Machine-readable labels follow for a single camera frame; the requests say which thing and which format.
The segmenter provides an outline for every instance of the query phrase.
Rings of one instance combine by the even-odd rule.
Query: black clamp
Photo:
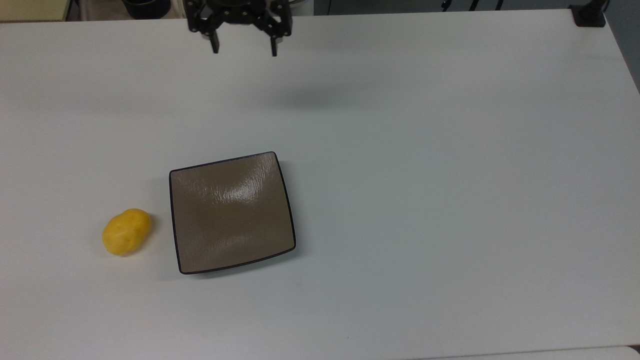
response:
[[[602,6],[606,2],[607,0],[592,0],[587,5],[569,5],[575,24],[581,28],[604,28],[607,21],[604,19]]]

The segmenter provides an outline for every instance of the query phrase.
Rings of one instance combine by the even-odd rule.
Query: square plate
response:
[[[169,189],[183,274],[254,263],[296,247],[275,152],[173,170]]]

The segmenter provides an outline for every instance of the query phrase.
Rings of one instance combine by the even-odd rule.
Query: yellow potato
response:
[[[128,209],[112,218],[102,232],[102,243],[114,255],[134,251],[151,229],[151,217],[140,209]]]

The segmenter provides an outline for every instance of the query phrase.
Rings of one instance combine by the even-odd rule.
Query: black pot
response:
[[[134,19],[160,19],[171,9],[171,0],[122,0]]]

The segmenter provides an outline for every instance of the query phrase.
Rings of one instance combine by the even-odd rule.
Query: white table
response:
[[[465,360],[640,360],[640,355],[628,347],[607,347],[472,356]]]
[[[568,10],[0,25],[0,357],[640,343],[640,97]],[[275,151],[298,248],[178,273],[168,173]],[[156,227],[108,254],[132,207]]]

